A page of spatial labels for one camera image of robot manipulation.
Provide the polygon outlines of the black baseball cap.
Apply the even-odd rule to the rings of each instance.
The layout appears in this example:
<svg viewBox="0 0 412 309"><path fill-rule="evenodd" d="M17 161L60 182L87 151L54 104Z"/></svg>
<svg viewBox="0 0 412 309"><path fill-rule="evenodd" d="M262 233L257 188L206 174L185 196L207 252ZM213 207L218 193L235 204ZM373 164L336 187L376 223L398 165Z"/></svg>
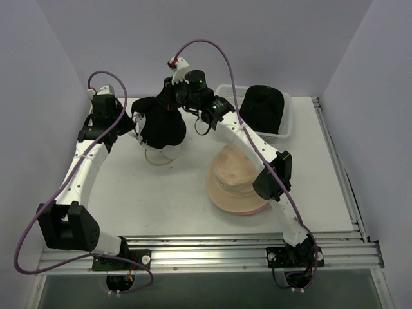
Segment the black baseball cap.
<svg viewBox="0 0 412 309"><path fill-rule="evenodd" d="M177 110L167 110L157 97L140 98L132 103L131 112L138 114L144 124L138 125L143 144L154 149L180 145L186 136L186 125Z"/></svg>

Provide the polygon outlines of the pink bucket hat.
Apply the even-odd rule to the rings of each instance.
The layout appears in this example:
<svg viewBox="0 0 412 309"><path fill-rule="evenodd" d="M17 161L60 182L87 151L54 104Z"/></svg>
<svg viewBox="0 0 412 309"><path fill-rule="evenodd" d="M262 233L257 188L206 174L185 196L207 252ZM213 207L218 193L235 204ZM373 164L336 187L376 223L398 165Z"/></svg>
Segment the pink bucket hat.
<svg viewBox="0 0 412 309"><path fill-rule="evenodd" d="M261 211L265 210L265 209L267 208L267 206L268 206L268 203L265 203L265 204L264 204L264 205L262 205L261 207L256 208L256 209L251 210L251 211L245 211L245 212L231 212L231 213L232 213L232 214L235 214L235 215L238 215L238 216L251 216L251 215L257 214L257 213L259 213L259 212L261 212Z"/></svg>

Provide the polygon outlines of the white baseball cap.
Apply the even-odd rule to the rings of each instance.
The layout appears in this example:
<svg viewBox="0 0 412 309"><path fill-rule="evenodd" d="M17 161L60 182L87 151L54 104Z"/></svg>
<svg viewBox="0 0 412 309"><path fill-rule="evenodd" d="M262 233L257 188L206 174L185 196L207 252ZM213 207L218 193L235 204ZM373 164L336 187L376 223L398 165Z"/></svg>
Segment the white baseball cap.
<svg viewBox="0 0 412 309"><path fill-rule="evenodd" d="M165 147L158 149L148 145L148 143L143 139L141 132L145 126L146 118L143 113L133 112L132 121L135 123L136 127L133 129L131 136L137 140L137 142L143 147L144 149L144 156L147 162L155 166L165 166L173 162L182 150L182 144L180 145L166 145ZM152 151L156 152L166 158L166 162L164 163L157 163L150 161L149 157L147 156L147 152Z"/></svg>

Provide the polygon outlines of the black hat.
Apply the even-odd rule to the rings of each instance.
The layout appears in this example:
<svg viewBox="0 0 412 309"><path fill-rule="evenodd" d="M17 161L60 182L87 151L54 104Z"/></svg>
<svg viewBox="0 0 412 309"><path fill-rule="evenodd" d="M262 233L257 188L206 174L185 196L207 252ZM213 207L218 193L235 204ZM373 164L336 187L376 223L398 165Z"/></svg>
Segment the black hat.
<svg viewBox="0 0 412 309"><path fill-rule="evenodd" d="M285 99L278 89L253 85L246 90L239 113L254 131L278 134L284 108Z"/></svg>

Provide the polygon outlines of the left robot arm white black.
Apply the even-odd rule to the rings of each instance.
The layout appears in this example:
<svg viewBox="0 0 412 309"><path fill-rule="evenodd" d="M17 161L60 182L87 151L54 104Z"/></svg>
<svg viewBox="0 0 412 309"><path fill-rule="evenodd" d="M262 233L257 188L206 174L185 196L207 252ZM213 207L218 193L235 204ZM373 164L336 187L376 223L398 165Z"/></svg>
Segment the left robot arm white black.
<svg viewBox="0 0 412 309"><path fill-rule="evenodd" d="M95 94L91 103L63 188L48 206L39 205L37 221L48 248L106 254L107 263L122 270L129 264L129 252L121 248L121 237L100 228L88 203L100 167L118 137L133 130L135 123L113 94Z"/></svg>

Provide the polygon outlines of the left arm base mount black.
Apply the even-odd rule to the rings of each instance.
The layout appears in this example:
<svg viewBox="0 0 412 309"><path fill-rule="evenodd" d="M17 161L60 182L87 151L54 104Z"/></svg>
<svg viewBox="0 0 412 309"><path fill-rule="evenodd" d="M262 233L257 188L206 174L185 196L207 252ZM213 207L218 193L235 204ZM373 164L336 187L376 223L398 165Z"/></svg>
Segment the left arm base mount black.
<svg viewBox="0 0 412 309"><path fill-rule="evenodd" d="M149 249L138 249L130 250L125 256L97 256L93 258L91 269L96 272L150 269L151 255Z"/></svg>

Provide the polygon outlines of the beige bucket hat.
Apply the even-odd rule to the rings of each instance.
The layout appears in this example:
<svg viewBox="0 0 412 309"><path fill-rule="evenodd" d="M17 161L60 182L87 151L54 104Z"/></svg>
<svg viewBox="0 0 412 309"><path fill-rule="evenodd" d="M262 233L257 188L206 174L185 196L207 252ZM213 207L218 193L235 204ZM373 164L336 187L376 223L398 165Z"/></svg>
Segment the beige bucket hat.
<svg viewBox="0 0 412 309"><path fill-rule="evenodd" d="M209 198L223 211L245 212L261 207L266 200L253 188L258 171L247 155L235 144L225 145L207 169Z"/></svg>

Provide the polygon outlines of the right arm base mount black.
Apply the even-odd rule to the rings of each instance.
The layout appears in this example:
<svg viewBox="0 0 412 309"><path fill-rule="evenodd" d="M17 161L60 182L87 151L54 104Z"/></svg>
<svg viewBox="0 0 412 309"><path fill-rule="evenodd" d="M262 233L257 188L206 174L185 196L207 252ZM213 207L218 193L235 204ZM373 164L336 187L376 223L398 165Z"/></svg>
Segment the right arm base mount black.
<svg viewBox="0 0 412 309"><path fill-rule="evenodd" d="M315 249L303 247L267 247L269 268L310 268L315 266Z"/></svg>

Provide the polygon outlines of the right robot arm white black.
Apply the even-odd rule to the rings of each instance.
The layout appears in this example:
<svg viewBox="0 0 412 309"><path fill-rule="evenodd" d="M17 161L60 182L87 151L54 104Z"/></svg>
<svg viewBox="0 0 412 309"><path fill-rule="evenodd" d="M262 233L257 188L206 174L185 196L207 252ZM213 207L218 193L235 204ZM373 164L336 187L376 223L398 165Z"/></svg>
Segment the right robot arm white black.
<svg viewBox="0 0 412 309"><path fill-rule="evenodd" d="M214 94L203 71L194 70L178 80L164 80L158 95L160 105L168 111L183 109L204 121L212 130L236 144L252 161L257 177L254 191L276 211L281 227L285 254L276 259L282 268L316 269L324 265L321 249L290 195L292 156L266 143L239 115L236 103Z"/></svg>

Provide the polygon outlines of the gold wire hat stand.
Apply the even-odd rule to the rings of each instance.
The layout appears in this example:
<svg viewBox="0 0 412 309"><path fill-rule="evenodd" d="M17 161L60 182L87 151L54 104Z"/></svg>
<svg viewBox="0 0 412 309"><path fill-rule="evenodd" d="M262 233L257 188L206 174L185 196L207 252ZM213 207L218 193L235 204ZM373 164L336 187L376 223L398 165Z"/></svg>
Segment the gold wire hat stand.
<svg viewBox="0 0 412 309"><path fill-rule="evenodd" d="M149 164L156 167L166 166L174 161L166 157L162 152L153 150L145 150L144 157Z"/></svg>

